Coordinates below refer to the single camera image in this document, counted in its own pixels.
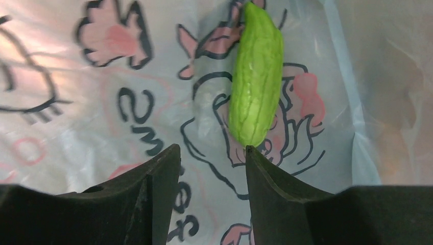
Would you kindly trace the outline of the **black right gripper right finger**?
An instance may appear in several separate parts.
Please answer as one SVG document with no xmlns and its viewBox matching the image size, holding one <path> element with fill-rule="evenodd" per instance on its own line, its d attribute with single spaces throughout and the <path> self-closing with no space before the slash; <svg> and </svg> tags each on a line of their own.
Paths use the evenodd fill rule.
<svg viewBox="0 0 433 245">
<path fill-rule="evenodd" d="M 432 187 L 310 186 L 246 148 L 256 244 L 432 244 Z"/>
</svg>

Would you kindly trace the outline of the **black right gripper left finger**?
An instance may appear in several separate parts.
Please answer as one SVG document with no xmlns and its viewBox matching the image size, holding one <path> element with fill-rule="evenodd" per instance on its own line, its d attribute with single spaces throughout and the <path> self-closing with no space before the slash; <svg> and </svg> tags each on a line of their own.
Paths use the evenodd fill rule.
<svg viewBox="0 0 433 245">
<path fill-rule="evenodd" d="M 165 244 L 180 147 L 82 193 L 1 185 L 1 244 Z"/>
</svg>

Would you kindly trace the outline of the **light blue cartoon plastic bag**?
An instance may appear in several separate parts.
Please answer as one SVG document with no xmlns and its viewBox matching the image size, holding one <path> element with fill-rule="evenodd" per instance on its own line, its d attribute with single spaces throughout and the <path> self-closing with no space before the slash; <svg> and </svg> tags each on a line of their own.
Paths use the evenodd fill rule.
<svg viewBox="0 0 433 245">
<path fill-rule="evenodd" d="M 257 1 L 284 39 L 259 149 L 327 192 L 432 185 L 432 1 Z M 1 183 L 81 192 L 180 146 L 167 244 L 253 244 L 227 130 L 243 1 L 1 1 Z"/>
</svg>

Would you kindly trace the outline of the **green cucumber toy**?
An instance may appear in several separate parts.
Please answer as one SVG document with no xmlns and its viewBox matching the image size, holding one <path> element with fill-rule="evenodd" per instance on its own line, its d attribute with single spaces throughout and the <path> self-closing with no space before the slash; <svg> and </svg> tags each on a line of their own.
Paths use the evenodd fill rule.
<svg viewBox="0 0 433 245">
<path fill-rule="evenodd" d="M 259 146 L 273 124 L 280 99 L 284 42 L 266 10 L 244 6 L 245 28 L 233 73 L 228 129 L 246 147 Z"/>
</svg>

